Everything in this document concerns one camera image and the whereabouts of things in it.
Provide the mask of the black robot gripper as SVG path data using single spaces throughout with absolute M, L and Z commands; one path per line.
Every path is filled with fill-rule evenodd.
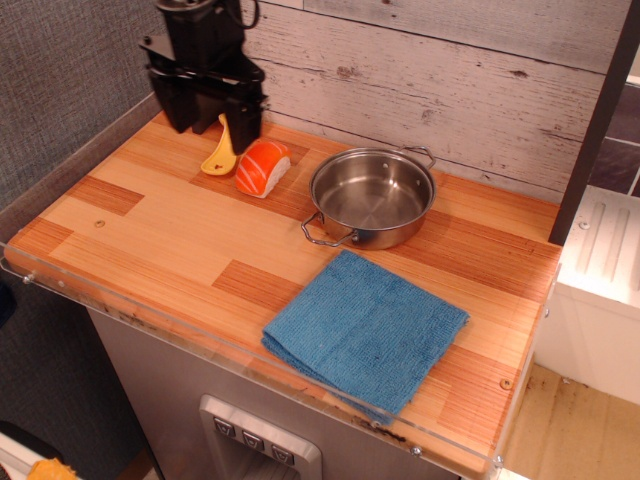
M 148 76 L 171 126 L 204 133 L 225 113 L 233 151 L 242 154 L 261 136 L 263 70 L 244 54 L 245 32 L 258 25 L 243 18 L 239 1 L 157 1 L 167 33 L 146 36 Z

